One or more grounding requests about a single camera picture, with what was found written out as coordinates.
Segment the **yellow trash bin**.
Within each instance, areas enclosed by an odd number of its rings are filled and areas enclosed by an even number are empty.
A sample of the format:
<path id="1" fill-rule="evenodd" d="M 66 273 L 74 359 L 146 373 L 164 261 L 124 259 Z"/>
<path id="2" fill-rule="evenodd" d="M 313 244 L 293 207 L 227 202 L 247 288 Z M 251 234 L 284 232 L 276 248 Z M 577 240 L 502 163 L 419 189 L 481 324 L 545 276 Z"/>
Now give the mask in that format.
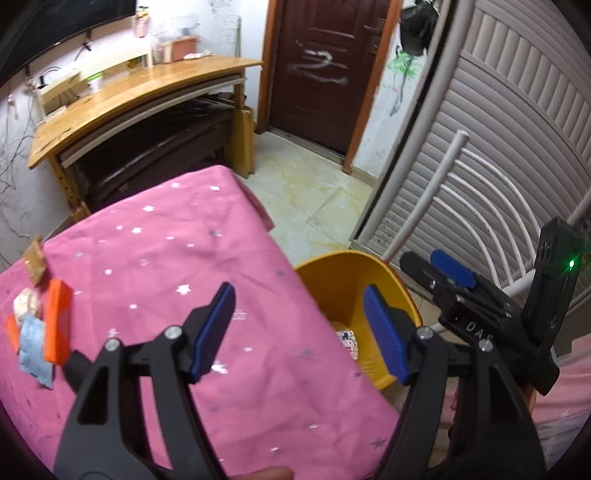
<path id="1" fill-rule="evenodd" d="M 377 285 L 387 302 L 407 312 L 416 326 L 423 321 L 412 296 L 394 270 L 378 258 L 355 250 L 335 251 L 295 267 L 308 293 L 335 331 L 353 330 L 359 344 L 356 364 L 377 390 L 394 383 L 365 313 L 363 292 Z"/>

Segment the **white louvered cabinet door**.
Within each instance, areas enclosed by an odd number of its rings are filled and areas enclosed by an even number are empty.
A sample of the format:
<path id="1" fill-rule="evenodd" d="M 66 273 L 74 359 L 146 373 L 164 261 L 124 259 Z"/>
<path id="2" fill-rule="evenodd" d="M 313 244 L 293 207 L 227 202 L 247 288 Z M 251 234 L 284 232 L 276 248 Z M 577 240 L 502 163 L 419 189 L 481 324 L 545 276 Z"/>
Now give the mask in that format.
<path id="1" fill-rule="evenodd" d="M 443 4 L 414 107 L 353 235 L 356 247 L 380 256 L 380 220 L 420 146 L 439 129 L 590 169 L 590 54 L 555 3 Z"/>

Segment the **white metal rack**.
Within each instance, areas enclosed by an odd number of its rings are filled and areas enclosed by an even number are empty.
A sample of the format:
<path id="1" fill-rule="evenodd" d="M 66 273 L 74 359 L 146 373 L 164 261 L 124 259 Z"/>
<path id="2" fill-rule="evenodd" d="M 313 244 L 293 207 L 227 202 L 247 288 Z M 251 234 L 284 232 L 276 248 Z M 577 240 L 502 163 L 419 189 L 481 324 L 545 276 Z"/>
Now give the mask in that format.
<path id="1" fill-rule="evenodd" d="M 376 241 L 396 270 L 408 251 L 442 251 L 524 303 L 542 226 L 555 217 L 578 226 L 589 214 L 589 167 L 439 129 L 402 174 Z"/>

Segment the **light blue paper sachet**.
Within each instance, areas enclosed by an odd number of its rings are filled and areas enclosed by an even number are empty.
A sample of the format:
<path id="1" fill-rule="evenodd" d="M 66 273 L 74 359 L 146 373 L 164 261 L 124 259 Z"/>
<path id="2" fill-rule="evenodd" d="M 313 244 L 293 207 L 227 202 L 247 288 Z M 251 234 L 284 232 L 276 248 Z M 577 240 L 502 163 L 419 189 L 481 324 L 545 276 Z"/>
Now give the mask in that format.
<path id="1" fill-rule="evenodd" d="M 20 330 L 19 368 L 43 387 L 53 388 L 54 366 L 44 358 L 44 322 L 30 313 Z"/>

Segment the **pink storage box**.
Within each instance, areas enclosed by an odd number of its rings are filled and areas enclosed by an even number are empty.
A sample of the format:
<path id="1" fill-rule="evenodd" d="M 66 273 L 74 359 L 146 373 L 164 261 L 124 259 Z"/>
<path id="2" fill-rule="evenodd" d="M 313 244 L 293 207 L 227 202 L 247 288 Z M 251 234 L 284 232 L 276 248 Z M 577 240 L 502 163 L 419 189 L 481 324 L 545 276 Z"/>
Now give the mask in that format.
<path id="1" fill-rule="evenodd" d="M 197 37 L 182 36 L 162 41 L 161 63 L 173 63 L 183 60 L 186 55 L 197 53 Z"/>

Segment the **pink hanging bottle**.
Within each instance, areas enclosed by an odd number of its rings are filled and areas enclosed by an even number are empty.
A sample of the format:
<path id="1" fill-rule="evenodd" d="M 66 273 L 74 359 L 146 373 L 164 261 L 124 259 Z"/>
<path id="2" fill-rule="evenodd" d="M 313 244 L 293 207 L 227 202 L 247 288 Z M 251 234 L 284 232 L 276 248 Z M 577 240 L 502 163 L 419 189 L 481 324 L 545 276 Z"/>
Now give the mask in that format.
<path id="1" fill-rule="evenodd" d="M 147 35 L 149 22 L 148 7 L 143 5 L 138 6 L 134 16 L 134 34 L 137 38 L 144 38 Z"/>

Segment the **brown snack pack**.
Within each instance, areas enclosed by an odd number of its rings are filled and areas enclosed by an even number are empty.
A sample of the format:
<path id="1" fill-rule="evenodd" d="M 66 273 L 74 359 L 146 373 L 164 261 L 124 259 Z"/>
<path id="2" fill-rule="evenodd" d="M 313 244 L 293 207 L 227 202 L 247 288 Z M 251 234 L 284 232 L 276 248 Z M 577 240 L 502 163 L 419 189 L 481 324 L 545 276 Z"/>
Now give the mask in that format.
<path id="1" fill-rule="evenodd" d="M 38 286 L 47 271 L 47 262 L 42 250 L 42 237 L 35 237 L 23 253 L 25 269 L 34 286 Z"/>

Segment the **wooden desk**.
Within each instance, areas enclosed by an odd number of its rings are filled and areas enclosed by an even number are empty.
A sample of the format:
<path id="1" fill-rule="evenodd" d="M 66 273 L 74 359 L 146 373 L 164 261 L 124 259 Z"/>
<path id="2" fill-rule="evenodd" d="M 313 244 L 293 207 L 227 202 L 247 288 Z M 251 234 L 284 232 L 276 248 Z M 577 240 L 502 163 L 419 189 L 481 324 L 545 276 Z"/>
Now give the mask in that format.
<path id="1" fill-rule="evenodd" d="M 74 101 L 65 111 L 36 130 L 28 158 L 34 169 L 48 161 L 68 204 L 69 219 L 90 216 L 69 168 L 92 149 L 131 127 L 182 102 L 231 87 L 235 108 L 228 147 L 233 171 L 243 178 L 254 168 L 252 113 L 245 106 L 245 69 L 260 66 L 256 59 L 206 56 L 160 64 L 133 72 L 95 94 Z"/>

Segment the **Hello Kitty tissue pack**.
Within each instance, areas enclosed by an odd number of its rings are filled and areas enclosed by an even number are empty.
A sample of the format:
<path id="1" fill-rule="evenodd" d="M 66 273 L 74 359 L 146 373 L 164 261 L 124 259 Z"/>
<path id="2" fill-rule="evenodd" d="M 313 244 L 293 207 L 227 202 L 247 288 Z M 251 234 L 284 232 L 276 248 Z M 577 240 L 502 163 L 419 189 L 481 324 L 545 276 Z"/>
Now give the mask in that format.
<path id="1" fill-rule="evenodd" d="M 339 341 L 342 343 L 342 346 L 348 350 L 349 354 L 353 358 L 353 360 L 359 360 L 359 344 L 356 341 L 356 335 L 353 333 L 353 330 L 338 330 L 337 336 Z"/>

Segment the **black leather bench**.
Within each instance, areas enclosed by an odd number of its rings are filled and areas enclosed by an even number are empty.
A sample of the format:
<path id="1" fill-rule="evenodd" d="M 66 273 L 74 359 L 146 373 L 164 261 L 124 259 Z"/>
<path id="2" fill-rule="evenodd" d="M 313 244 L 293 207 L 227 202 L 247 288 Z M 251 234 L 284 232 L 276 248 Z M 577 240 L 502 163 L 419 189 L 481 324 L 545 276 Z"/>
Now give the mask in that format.
<path id="1" fill-rule="evenodd" d="M 97 211 L 187 172 L 231 166 L 233 108 L 208 95 L 180 103 L 117 133 L 68 169 Z"/>

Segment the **white jar green lid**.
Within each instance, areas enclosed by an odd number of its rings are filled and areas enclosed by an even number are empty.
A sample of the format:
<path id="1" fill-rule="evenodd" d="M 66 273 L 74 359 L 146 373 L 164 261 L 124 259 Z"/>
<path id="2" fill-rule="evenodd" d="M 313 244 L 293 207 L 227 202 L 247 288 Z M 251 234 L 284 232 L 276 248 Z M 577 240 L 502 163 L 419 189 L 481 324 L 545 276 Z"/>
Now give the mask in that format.
<path id="1" fill-rule="evenodd" d="M 102 73 L 96 73 L 86 79 L 88 90 L 91 94 L 98 93 L 102 88 Z"/>

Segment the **pink star tablecloth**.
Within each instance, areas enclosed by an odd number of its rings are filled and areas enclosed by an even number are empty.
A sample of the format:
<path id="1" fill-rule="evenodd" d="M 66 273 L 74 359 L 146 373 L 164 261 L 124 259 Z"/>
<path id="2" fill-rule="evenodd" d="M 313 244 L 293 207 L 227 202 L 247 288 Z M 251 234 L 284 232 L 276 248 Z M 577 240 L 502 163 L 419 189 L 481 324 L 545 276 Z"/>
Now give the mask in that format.
<path id="1" fill-rule="evenodd" d="M 368 479 L 399 415 L 349 356 L 231 170 L 185 174 L 107 207 L 45 243 L 51 279 L 73 291 L 71 352 L 153 340 L 235 287 L 211 371 L 191 386 L 224 479 Z M 75 401 L 62 367 L 47 389 L 1 333 L 1 475 L 59 479 Z"/>

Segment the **small orange box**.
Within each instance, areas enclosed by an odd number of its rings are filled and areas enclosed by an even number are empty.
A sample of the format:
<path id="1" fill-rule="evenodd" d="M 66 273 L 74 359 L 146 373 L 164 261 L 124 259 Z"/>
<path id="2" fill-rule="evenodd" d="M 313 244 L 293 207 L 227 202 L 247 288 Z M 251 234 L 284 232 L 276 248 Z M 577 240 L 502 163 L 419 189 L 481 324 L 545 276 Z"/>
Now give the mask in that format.
<path id="1" fill-rule="evenodd" d="M 15 354 L 20 348 L 20 330 L 16 318 L 10 314 L 5 322 L 5 333 Z"/>

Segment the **long orange carton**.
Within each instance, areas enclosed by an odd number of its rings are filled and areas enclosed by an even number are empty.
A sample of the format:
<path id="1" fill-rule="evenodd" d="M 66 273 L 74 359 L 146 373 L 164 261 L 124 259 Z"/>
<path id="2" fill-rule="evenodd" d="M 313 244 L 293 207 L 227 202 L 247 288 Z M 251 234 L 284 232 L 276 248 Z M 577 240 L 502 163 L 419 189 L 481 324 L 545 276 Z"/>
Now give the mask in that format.
<path id="1" fill-rule="evenodd" d="M 66 364 L 71 350 L 70 318 L 73 291 L 63 280 L 51 279 L 44 307 L 44 360 L 59 366 Z"/>

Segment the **black wall television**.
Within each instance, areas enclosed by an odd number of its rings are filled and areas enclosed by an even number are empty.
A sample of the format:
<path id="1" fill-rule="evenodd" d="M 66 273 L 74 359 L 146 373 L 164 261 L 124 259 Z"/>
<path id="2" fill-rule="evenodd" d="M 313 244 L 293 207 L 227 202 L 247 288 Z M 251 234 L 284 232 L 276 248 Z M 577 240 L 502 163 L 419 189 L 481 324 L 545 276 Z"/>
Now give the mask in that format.
<path id="1" fill-rule="evenodd" d="M 1 0 L 1 82 L 55 45 L 135 14 L 134 1 Z"/>

